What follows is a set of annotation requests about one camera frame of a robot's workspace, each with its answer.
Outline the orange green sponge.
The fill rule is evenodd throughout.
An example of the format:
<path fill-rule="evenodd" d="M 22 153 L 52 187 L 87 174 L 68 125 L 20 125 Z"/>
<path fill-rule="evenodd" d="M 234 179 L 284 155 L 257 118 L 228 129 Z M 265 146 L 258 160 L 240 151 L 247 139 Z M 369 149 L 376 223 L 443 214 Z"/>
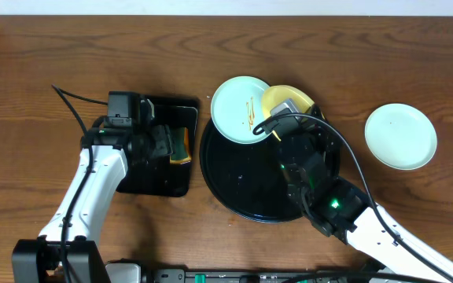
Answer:
<path fill-rule="evenodd" d="M 186 127 L 173 128 L 171 137 L 174 145 L 174 152 L 171 154 L 171 164 L 186 164 L 192 158 L 190 153 L 189 131 Z"/>

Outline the rectangular black tray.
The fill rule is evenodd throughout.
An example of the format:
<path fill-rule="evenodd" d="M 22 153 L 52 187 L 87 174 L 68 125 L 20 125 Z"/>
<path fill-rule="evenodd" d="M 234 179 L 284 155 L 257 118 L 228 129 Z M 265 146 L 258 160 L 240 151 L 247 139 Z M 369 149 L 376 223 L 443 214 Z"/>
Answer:
<path fill-rule="evenodd" d="M 200 102 L 193 97 L 147 97 L 155 106 L 155 124 L 168 125 L 172 130 L 188 130 L 190 153 L 193 153 Z M 182 197 L 190 187 L 193 163 L 172 164 L 168 156 L 130 168 L 118 185 L 119 193 Z"/>

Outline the light green plate top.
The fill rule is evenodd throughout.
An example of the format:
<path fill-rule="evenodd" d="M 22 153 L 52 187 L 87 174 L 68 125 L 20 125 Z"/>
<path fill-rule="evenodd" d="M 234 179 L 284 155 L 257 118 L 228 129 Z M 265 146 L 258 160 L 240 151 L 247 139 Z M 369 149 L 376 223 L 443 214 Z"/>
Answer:
<path fill-rule="evenodd" d="M 254 144 L 268 137 L 262 132 L 254 135 L 253 129 L 265 120 L 262 96 L 269 88 L 263 80 L 252 76 L 228 79 L 214 93 L 211 116 L 215 128 L 230 141 Z"/>

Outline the light green plate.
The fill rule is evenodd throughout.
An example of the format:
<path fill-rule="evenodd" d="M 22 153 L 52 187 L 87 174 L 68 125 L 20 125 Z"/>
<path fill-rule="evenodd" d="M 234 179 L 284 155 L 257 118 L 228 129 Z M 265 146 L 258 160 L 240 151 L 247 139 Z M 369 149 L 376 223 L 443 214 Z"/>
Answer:
<path fill-rule="evenodd" d="M 379 161 L 402 171 L 424 167 L 438 145 L 429 118 L 415 107 L 400 103 L 375 109 L 366 120 L 364 137 Z"/>
<path fill-rule="evenodd" d="M 254 135 L 253 129 L 265 120 L 262 96 L 269 88 L 263 80 L 252 76 L 228 79 L 214 93 L 211 116 L 215 128 L 230 141 L 254 144 L 268 137 L 262 132 Z"/>

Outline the yellow plate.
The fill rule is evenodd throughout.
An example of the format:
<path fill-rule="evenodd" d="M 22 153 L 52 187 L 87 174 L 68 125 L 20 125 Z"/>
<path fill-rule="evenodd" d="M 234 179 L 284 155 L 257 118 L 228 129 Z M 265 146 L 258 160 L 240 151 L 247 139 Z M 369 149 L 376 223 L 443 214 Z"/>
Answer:
<path fill-rule="evenodd" d="M 272 116 L 277 116 L 279 114 L 279 110 L 276 112 L 274 108 L 278 107 L 289 99 L 296 109 L 295 112 L 305 113 L 310 110 L 312 106 L 316 106 L 316 103 L 309 96 L 307 96 L 306 93 L 294 86 L 271 86 L 264 91 L 261 100 L 264 119 L 269 119 Z"/>

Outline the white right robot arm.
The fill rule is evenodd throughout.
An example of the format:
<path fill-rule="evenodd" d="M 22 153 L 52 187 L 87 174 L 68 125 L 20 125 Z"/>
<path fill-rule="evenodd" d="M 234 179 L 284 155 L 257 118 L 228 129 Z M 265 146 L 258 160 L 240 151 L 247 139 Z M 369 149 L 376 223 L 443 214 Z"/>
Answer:
<path fill-rule="evenodd" d="M 278 114 L 264 124 L 282 140 L 278 162 L 288 198 L 314 228 L 369 255 L 393 273 L 453 282 L 453 262 L 403 228 L 368 186 L 359 189 L 328 166 L 341 148 L 352 148 L 325 119 L 307 113 Z"/>

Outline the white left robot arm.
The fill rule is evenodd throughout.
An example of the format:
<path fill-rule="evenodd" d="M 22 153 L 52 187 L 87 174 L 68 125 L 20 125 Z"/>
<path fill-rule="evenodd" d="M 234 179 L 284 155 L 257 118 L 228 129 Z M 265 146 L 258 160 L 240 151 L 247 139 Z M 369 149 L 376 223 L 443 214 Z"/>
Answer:
<path fill-rule="evenodd" d="M 83 131 L 80 161 L 61 205 L 34 240 L 13 249 L 16 282 L 142 282 L 142 265 L 104 263 L 98 240 L 119 184 L 136 163 L 173 152 L 170 131 L 154 126 L 144 97 L 114 98 L 108 113 Z"/>

